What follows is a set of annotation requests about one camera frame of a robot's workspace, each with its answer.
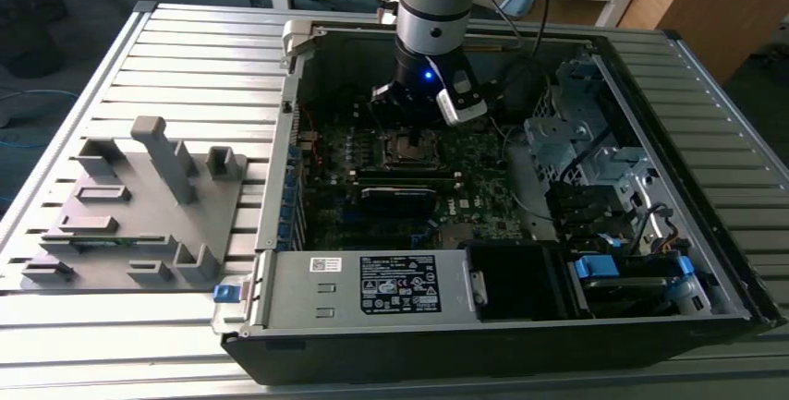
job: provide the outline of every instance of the blue cable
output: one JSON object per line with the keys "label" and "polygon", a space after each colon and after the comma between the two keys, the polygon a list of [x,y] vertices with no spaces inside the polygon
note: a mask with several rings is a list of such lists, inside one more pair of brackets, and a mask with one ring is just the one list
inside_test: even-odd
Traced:
{"label": "blue cable", "polygon": [[0,141],[0,146],[6,146],[7,148],[18,148],[18,149],[36,149],[47,147],[48,143],[44,144],[16,144],[16,143],[7,143]]}
{"label": "blue cable", "polygon": [[[27,93],[31,94],[42,94],[42,95],[47,95],[47,94],[52,94],[52,95],[66,95],[68,97],[72,97],[74,100],[76,101],[79,99],[79,95],[74,92],[68,92],[68,91],[59,91],[56,89],[31,89],[30,91],[22,91],[22,90],[16,90],[12,88],[7,88],[7,87],[0,87],[0,89],[6,89],[7,91],[14,91],[12,93],[8,93],[6,95],[3,95],[0,97],[0,102],[8,98],[16,97],[19,95],[24,95]],[[47,144],[50,143],[44,143],[44,144],[16,144],[16,143],[8,143],[6,141],[0,141],[0,146],[6,146],[7,148],[18,148],[18,149],[36,149],[36,148],[44,148],[47,146]]]}
{"label": "blue cable", "polygon": [[14,89],[8,89],[10,91],[14,91],[12,93],[4,95],[0,97],[0,101],[6,100],[11,97],[16,97],[18,95],[24,95],[27,93],[32,93],[32,94],[40,94],[40,95],[66,95],[68,97],[72,97],[75,100],[79,98],[79,95],[74,92],[68,92],[68,91],[59,91],[56,89],[31,89],[30,91],[16,91]]}

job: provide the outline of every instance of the power supply label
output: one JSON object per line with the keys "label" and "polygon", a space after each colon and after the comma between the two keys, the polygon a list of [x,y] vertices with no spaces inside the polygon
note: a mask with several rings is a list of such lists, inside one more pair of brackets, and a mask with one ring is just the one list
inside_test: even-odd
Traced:
{"label": "power supply label", "polygon": [[359,260],[365,314],[442,311],[434,255],[361,257]]}

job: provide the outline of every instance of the metal slotted table surface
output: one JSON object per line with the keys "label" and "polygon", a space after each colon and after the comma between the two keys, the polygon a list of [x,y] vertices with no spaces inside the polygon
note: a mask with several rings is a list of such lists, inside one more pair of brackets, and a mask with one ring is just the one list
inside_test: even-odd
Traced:
{"label": "metal slotted table surface", "polygon": [[[79,139],[119,137],[138,115],[169,120],[191,152],[217,143],[250,157],[226,273],[254,257],[271,134],[282,100],[282,28],[291,18],[371,22],[371,16],[234,7],[158,5],[130,18],[0,225],[3,255],[39,252],[82,167]],[[476,27],[502,29],[490,22]],[[657,31],[552,27],[614,43],[724,222],[783,307],[789,306],[787,171],[683,41]],[[11,276],[7,267],[7,278]],[[707,347],[644,370],[335,386],[259,386],[219,347],[209,294],[7,295],[0,297],[3,398],[182,398],[214,395],[492,393],[688,381],[729,393],[769,383],[789,388],[789,329]]]}

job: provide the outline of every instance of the barcode sticker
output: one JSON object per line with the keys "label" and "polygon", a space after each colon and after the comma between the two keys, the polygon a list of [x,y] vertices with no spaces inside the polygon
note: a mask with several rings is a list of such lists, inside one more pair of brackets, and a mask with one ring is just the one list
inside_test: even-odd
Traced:
{"label": "barcode sticker", "polygon": [[338,273],[343,270],[343,259],[313,257],[310,258],[311,273]]}

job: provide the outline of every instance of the motherboard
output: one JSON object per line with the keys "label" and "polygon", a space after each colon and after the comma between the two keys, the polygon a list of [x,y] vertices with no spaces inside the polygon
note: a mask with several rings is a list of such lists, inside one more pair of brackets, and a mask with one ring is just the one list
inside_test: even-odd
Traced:
{"label": "motherboard", "polygon": [[362,104],[329,106],[302,109],[306,249],[457,248],[524,237],[490,120],[405,129]]}

